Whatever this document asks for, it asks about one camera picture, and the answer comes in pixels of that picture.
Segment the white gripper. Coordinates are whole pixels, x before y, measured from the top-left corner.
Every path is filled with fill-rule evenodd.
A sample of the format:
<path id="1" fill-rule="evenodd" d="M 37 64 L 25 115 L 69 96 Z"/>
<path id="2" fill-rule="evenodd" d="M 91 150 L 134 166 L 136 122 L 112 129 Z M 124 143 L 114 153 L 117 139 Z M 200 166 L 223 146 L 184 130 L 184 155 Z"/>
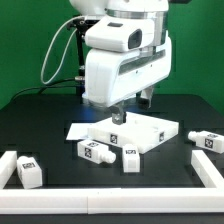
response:
<path id="1" fill-rule="evenodd" d="M 141 91 L 139 104 L 150 108 L 153 85 L 170 73 L 171 53 L 169 37 L 154 55 L 147 55 L 143 49 L 125 53 L 92 49 L 86 58 L 84 98 L 94 105 L 110 107 Z M 112 108 L 112 122 L 126 122 L 122 106 Z"/>

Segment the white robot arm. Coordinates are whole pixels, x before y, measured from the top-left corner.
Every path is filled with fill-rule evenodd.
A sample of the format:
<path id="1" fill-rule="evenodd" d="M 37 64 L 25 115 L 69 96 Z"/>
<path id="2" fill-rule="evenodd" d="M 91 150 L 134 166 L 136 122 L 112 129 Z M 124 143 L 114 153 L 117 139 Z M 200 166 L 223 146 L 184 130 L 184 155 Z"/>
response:
<path id="1" fill-rule="evenodd" d="M 153 86 L 171 70 L 166 27 L 169 0 L 69 0 L 87 26 L 86 100 L 126 122 L 123 102 L 139 93 L 151 103 Z"/>

